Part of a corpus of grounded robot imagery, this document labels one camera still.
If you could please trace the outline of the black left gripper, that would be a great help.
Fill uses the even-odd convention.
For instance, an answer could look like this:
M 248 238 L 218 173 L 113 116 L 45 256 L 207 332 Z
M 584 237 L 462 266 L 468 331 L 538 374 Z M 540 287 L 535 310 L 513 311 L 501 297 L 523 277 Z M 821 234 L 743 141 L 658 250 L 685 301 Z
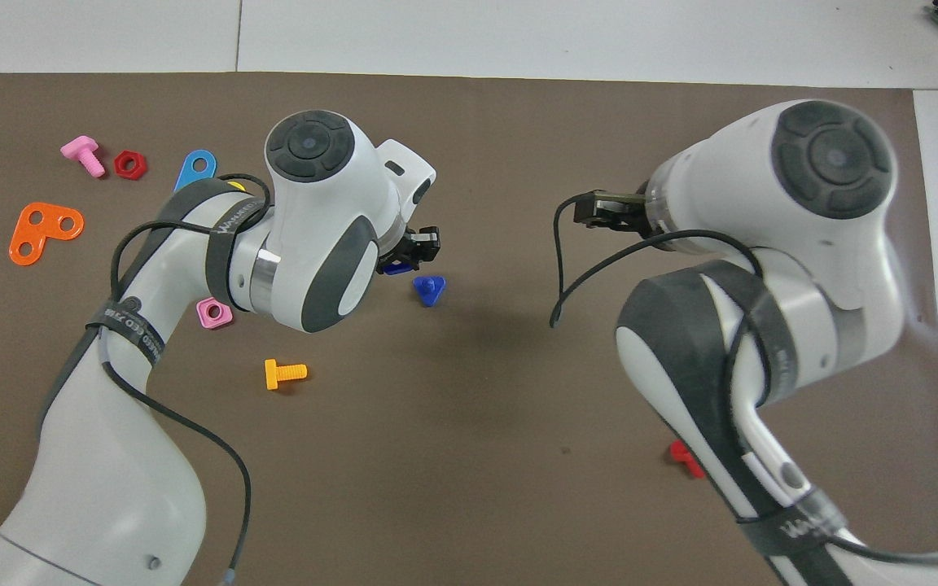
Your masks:
M 419 271 L 423 262 L 432 262 L 441 249 L 441 231 L 438 226 L 427 226 L 420 230 L 405 229 L 397 245 L 398 262 L 407 263 L 412 270 Z M 377 273 L 394 274 L 395 253 L 380 257 Z

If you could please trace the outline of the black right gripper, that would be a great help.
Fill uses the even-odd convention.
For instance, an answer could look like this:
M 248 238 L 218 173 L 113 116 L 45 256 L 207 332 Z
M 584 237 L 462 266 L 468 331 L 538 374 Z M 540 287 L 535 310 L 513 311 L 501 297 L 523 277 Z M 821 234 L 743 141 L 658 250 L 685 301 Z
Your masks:
M 647 200 L 641 194 L 595 193 L 595 226 L 614 231 L 633 231 L 641 238 L 654 233 L 647 216 Z

